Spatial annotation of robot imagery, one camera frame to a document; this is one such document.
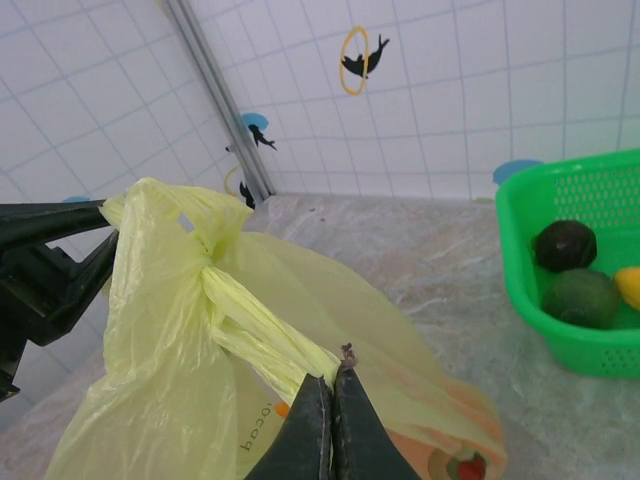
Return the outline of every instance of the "avocado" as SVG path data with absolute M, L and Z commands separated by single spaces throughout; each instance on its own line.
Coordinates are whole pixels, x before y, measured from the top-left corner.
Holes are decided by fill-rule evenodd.
M 577 220 L 557 220 L 533 239 L 536 263 L 553 273 L 587 268 L 598 255 L 596 235 Z
M 607 275 L 586 268 L 558 274 L 542 296 L 542 310 L 572 325 L 608 330 L 620 305 L 620 292 Z

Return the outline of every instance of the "white tiled wall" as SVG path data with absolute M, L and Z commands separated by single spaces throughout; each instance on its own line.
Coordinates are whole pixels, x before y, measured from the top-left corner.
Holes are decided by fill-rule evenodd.
M 0 202 L 105 198 L 144 176 L 222 189 L 226 132 L 154 0 L 0 0 Z M 60 242 L 83 258 L 107 235 Z M 0 431 L 102 344 L 102 297 L 73 332 L 29 345 Z
M 242 112 L 269 120 L 279 192 L 487 197 L 508 161 L 640 146 L 636 0 L 191 4 Z M 390 42 L 350 96 L 356 25 Z

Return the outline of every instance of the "green fruit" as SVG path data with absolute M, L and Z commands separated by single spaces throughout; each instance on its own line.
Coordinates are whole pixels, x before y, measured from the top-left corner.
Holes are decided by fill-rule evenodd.
M 567 270 L 557 275 L 542 296 L 542 310 L 552 317 L 586 328 L 607 330 L 613 326 L 620 292 L 601 272 Z

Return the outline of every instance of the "fish decal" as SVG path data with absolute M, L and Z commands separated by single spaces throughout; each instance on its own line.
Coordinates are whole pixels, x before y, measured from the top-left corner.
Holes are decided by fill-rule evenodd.
M 389 43 L 389 38 L 387 38 L 384 42 L 382 41 L 382 35 L 378 35 L 378 49 L 369 55 L 369 61 L 367 62 L 367 71 L 364 71 L 364 57 L 362 54 L 358 55 L 356 60 L 352 60 L 346 55 L 342 58 L 342 65 L 344 68 L 349 70 L 354 75 L 358 75 L 359 77 L 363 77 L 365 79 L 369 78 L 369 74 L 373 72 L 373 70 L 378 66 L 380 62 L 380 57 L 382 56 L 382 51 L 384 47 Z

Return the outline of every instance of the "wall tile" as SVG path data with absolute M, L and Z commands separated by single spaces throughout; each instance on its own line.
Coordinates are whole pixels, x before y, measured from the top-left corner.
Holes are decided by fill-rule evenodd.
M 461 10 L 456 16 L 462 73 L 488 72 L 507 65 L 502 2 Z
M 349 150 L 356 172 L 385 173 L 387 167 L 377 140 L 349 139 Z
M 281 47 L 275 25 L 265 0 L 245 4 L 239 9 L 240 17 L 247 29 L 249 40 L 258 55 L 278 50 Z
M 319 137 L 344 136 L 338 109 L 333 99 L 310 101 L 306 102 L 305 106 L 315 135 Z
M 231 139 L 217 115 L 200 125 L 198 133 L 212 158 L 217 159 L 226 155 L 224 148 L 231 143 Z
M 33 202 L 60 202 L 86 191 L 53 150 L 13 170 L 11 178 Z
M 351 153 L 346 140 L 318 140 L 320 155 L 327 172 L 353 172 Z
M 101 124 L 142 106 L 142 101 L 117 62 L 69 77 L 71 86 Z
M 451 0 L 432 0 L 429 2 L 394 0 L 393 3 L 399 21 L 413 20 L 426 15 L 434 15 L 451 10 Z
M 4 2 L 2 5 L 2 15 L 0 15 L 0 35 L 19 30 L 25 26 L 20 13 L 11 2 Z
M 109 299 L 102 293 L 96 295 L 93 302 L 84 312 L 82 319 L 89 323 L 98 335 L 104 334 L 109 315 Z
M 301 172 L 325 172 L 316 140 L 289 140 L 289 147 Z
M 388 0 L 351 0 L 349 9 L 353 15 L 353 24 L 366 29 L 394 23 L 396 16 L 394 4 Z
M 467 172 L 464 135 L 432 135 L 420 140 L 429 173 Z
M 624 52 L 608 53 L 567 62 L 567 120 L 620 114 Z
M 0 80 L 0 100 L 4 100 L 5 98 L 9 98 L 11 96 L 11 92 L 5 86 L 4 82 Z
M 311 30 L 316 37 L 351 30 L 351 18 L 347 2 L 342 0 L 301 0 L 311 23 Z
M 307 193 L 307 187 L 299 173 L 282 172 L 284 191 L 287 193 Z
M 224 179 L 214 166 L 207 168 L 204 172 L 193 179 L 193 184 L 197 187 L 204 187 L 216 192 L 224 192 Z
M 242 83 L 249 96 L 251 105 L 267 105 L 273 103 L 271 91 L 267 85 L 262 68 L 258 60 L 239 65 L 238 75 L 242 78 Z
M 115 55 L 144 45 L 140 31 L 122 3 L 112 3 L 89 13 Z
M 401 174 L 389 175 L 393 195 L 400 198 L 429 198 L 431 188 L 426 174 Z
M 74 372 L 102 348 L 101 340 L 93 327 L 81 319 L 69 334 L 48 345 L 45 350 L 67 370 Z
M 359 195 L 358 179 L 354 173 L 330 173 L 329 184 L 334 195 Z
M 0 434 L 18 423 L 22 416 L 31 410 L 33 404 L 24 395 L 16 395 L 2 402 L 0 408 Z
M 176 93 L 194 125 L 202 125 L 214 115 L 213 99 L 199 79 L 188 83 Z
M 509 126 L 507 73 L 499 72 L 464 80 L 467 129 Z
M 640 115 L 640 50 L 632 50 L 629 60 L 624 113 L 626 115 Z
M 293 156 L 293 151 L 291 150 L 289 142 L 278 142 L 277 154 L 273 150 L 269 149 L 269 153 L 267 155 L 271 157 L 271 163 L 275 162 L 283 172 L 293 172 L 299 170 L 298 164 L 296 163 L 296 158 Z
M 13 168 L 49 148 L 49 142 L 15 100 L 0 102 L 0 145 L 2 169 Z
M 380 143 L 389 172 L 424 173 L 426 171 L 420 141 L 417 137 L 381 139 Z
M 514 125 L 561 122 L 564 115 L 562 62 L 513 70 L 511 104 Z
M 14 94 L 59 76 L 58 68 L 31 31 L 0 39 L 0 77 Z
M 374 138 L 375 126 L 364 96 L 337 98 L 336 106 L 347 138 Z
M 0 175 L 0 203 L 24 203 L 27 198 L 6 175 Z
M 412 84 L 460 75 L 453 15 L 426 18 L 400 26 L 409 82 Z
M 331 191 L 326 173 L 301 173 L 302 182 L 309 193 L 327 193 Z
M 130 172 L 120 175 L 116 179 L 107 183 L 106 185 L 91 192 L 91 197 L 96 199 L 114 197 L 125 193 L 129 188 L 138 181 Z M 101 236 L 106 237 L 106 233 L 102 232 Z
M 275 27 L 285 47 L 311 40 L 313 33 L 300 0 L 268 2 Z
M 566 0 L 567 54 L 601 52 L 629 43 L 632 0 Z
M 260 66 L 275 103 L 290 102 L 299 98 L 296 81 L 284 53 L 274 53 L 261 58 Z M 298 65 L 297 68 L 305 68 L 305 65 Z
M 58 152 L 89 191 L 110 182 L 128 169 L 109 139 L 100 131 L 61 145 Z
M 364 196 L 390 197 L 393 195 L 391 181 L 387 175 L 360 173 L 358 174 L 358 184 L 360 193 Z
M 13 3 L 29 23 L 70 15 L 82 8 L 77 0 L 13 0 Z
M 509 0 L 505 5 L 511 65 L 562 58 L 564 43 L 562 2 Z
M 505 162 L 511 160 L 511 132 L 470 133 L 467 135 L 470 169 L 474 172 L 493 172 Z
M 320 52 L 320 58 L 326 72 L 326 76 L 329 81 L 329 87 L 333 95 L 344 97 L 347 95 L 340 83 L 340 69 L 342 68 L 340 52 L 342 51 L 342 44 L 344 42 L 346 34 L 333 35 L 331 37 L 322 38 L 318 40 L 318 50 Z M 347 56 L 357 58 L 358 47 L 355 42 L 349 44 L 347 48 Z M 344 72 L 344 79 L 347 88 L 357 90 L 360 85 L 360 77 Z
M 66 80 L 24 94 L 20 103 L 54 144 L 79 137 L 97 127 Z
M 251 40 L 237 11 L 216 17 L 216 22 L 235 63 L 255 57 Z
M 34 31 L 67 75 L 111 57 L 109 49 L 85 14 L 39 25 Z
M 119 62 L 145 102 L 152 102 L 171 90 L 169 81 L 148 47 L 120 57 Z
M 451 80 L 411 89 L 420 133 L 464 130 L 462 82 Z
M 380 137 L 417 133 L 409 89 L 371 94 L 369 99 Z
M 302 103 L 292 103 L 276 107 L 282 122 L 282 128 L 288 138 L 310 137 L 313 135 L 311 125 Z
M 175 31 L 155 2 L 124 0 L 124 4 L 147 42 L 153 42 Z
M 134 169 L 139 178 L 152 177 L 169 185 L 188 185 L 189 178 L 171 149 L 167 148 Z
M 45 353 L 33 365 L 18 367 L 15 384 L 22 390 L 22 395 L 33 403 L 37 403 L 57 390 L 69 373 L 49 353 Z
M 469 177 L 460 173 L 438 173 L 429 176 L 434 198 L 471 198 Z
M 180 39 L 170 36 L 151 45 L 160 68 L 173 88 L 179 88 L 195 78 L 193 63 Z
M 175 93 L 170 93 L 149 104 L 149 111 L 169 140 L 175 142 L 193 129 L 191 119 L 178 101 Z
M 108 125 L 105 133 L 130 167 L 139 165 L 167 146 L 162 132 L 145 109 Z
M 471 198 L 491 198 L 494 199 L 496 192 L 498 191 L 498 185 L 493 182 L 493 175 L 483 174 L 471 174 L 469 175 L 471 182 Z
M 600 121 L 567 125 L 566 158 L 607 153 L 616 149 L 619 122 Z
M 287 50 L 287 58 L 303 99 L 326 98 L 331 95 L 322 60 L 315 44 L 306 43 L 292 47 Z
M 198 132 L 185 135 L 173 144 L 173 150 L 181 159 L 181 164 L 187 175 L 197 177 L 206 168 L 211 166 L 213 160 L 207 147 L 204 146 Z
M 562 160 L 562 125 L 515 128 L 513 158 L 529 158 L 543 162 Z
M 640 118 L 627 118 L 622 122 L 620 149 L 640 148 Z
M 229 65 L 233 65 L 233 58 L 231 58 L 231 53 L 227 48 L 227 44 L 224 41 L 224 37 L 222 36 L 222 32 L 218 28 L 218 24 L 215 18 L 209 18 L 207 20 L 200 21 L 200 28 L 204 32 L 204 35 L 207 39 L 207 43 L 209 47 L 213 50 L 216 61 L 220 68 L 228 67 Z

